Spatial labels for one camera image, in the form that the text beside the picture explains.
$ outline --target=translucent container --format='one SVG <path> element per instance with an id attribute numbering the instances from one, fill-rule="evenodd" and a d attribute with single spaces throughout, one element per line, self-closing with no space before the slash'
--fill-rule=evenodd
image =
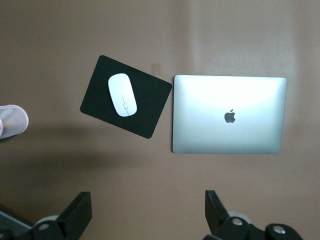
<path id="1" fill-rule="evenodd" d="M 0 106 L 0 139 L 22 134 L 28 127 L 25 110 L 17 105 Z"/>

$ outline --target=computer mouse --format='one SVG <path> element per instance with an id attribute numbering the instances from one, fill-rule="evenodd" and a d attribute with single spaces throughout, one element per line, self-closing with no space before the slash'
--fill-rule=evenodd
<path id="1" fill-rule="evenodd" d="M 137 112 L 137 103 L 130 82 L 125 73 L 118 73 L 108 80 L 109 92 L 116 113 L 121 117 L 129 117 Z"/>

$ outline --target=black mouse pad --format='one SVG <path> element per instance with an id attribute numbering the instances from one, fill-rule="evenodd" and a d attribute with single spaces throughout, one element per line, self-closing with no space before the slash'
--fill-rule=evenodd
<path id="1" fill-rule="evenodd" d="M 127 74 L 134 93 L 137 111 L 131 116 L 119 116 L 113 105 L 108 80 L 115 74 Z M 80 111 L 144 138 L 151 138 L 172 85 L 131 66 L 100 56 Z"/>

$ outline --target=laptop lid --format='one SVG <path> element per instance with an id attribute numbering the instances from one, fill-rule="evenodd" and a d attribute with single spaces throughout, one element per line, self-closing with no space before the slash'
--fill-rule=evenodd
<path id="1" fill-rule="evenodd" d="M 174 77 L 172 150 L 177 154 L 277 154 L 283 77 Z"/>

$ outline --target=apple logo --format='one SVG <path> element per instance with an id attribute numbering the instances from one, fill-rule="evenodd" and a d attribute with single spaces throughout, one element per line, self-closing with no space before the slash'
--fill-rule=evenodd
<path id="1" fill-rule="evenodd" d="M 233 109 L 230 111 L 230 112 L 227 112 L 225 115 L 224 115 L 224 120 L 227 122 L 227 123 L 233 123 L 235 121 L 235 113 L 232 112 Z"/>

